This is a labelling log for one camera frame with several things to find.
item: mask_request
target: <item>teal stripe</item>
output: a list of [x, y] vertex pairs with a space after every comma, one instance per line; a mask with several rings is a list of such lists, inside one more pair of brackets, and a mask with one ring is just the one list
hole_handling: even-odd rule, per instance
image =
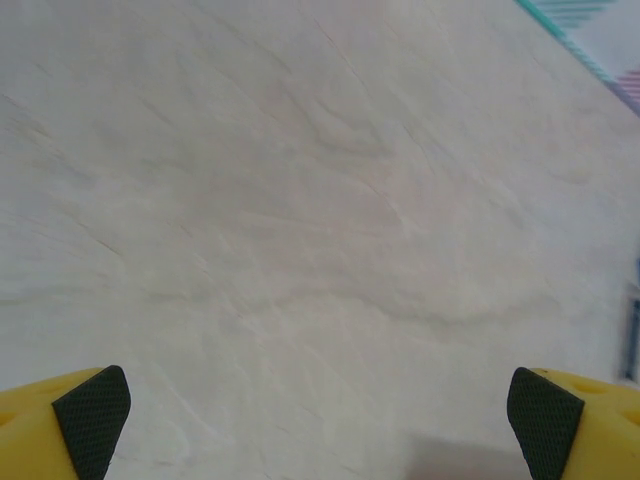
[[542, 13], [531, 0], [516, 0], [522, 7], [527, 10], [540, 25], [546, 28], [551, 35], [556, 38], [564, 38], [564, 33], [556, 27], [549, 18]]
[[[545, 15], [542, 10], [539, 8], [537, 4], [542, 3], [542, 1], [534, 3], [532, 0], [516, 0], [525, 10], [527, 10], [544, 28], [546, 28], [551, 35], [558, 39], [560, 43], [562, 43], [567, 50], [569, 50], [574, 57], [576, 57], [583, 65], [585, 65], [596, 77], [598, 77], [603, 82], [611, 82], [611, 77], [604, 71], [602, 68], [597, 65], [588, 55], [586, 55], [582, 49], [580, 49], [571, 39], [567, 37], [564, 33], [563, 28], [572, 29], [578, 28], [580, 24], [583, 22], [583, 19], [579, 20], [571, 19], [571, 16], [559, 16], [556, 19], [558, 24], [554, 23], [552, 19], [550, 19], [547, 15]], [[575, 3], [586, 3], [589, 0], [580, 0]], [[603, 0], [592, 0], [592, 3], [613, 3], [613, 1], [603, 1]]]

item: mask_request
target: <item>yellow plastic part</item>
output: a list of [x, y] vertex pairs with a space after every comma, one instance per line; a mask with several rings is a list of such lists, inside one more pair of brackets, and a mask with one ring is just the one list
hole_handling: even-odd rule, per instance
[[562, 480], [640, 479], [640, 392], [565, 372], [532, 371], [585, 402]]
[[0, 392], [0, 478], [77, 480], [51, 403], [101, 370]]

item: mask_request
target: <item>black textured pad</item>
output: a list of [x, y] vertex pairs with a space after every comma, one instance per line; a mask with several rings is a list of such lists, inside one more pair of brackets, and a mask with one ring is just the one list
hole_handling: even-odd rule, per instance
[[131, 407], [122, 368], [105, 368], [52, 405], [78, 479], [102, 480]]
[[534, 480], [562, 478], [583, 408], [583, 400], [546, 378], [515, 371], [507, 415]]

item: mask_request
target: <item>patterned fabric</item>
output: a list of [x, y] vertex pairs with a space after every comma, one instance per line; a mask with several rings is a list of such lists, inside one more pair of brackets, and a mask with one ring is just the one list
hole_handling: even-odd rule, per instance
[[516, 0], [640, 116], [640, 0]]

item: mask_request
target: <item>white countertop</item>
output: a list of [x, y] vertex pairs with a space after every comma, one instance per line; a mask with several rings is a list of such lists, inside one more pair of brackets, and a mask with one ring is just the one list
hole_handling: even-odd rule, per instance
[[517, 366], [613, 379], [639, 152], [509, 0], [2, 2], [0, 388], [121, 365], [110, 480], [514, 451]]

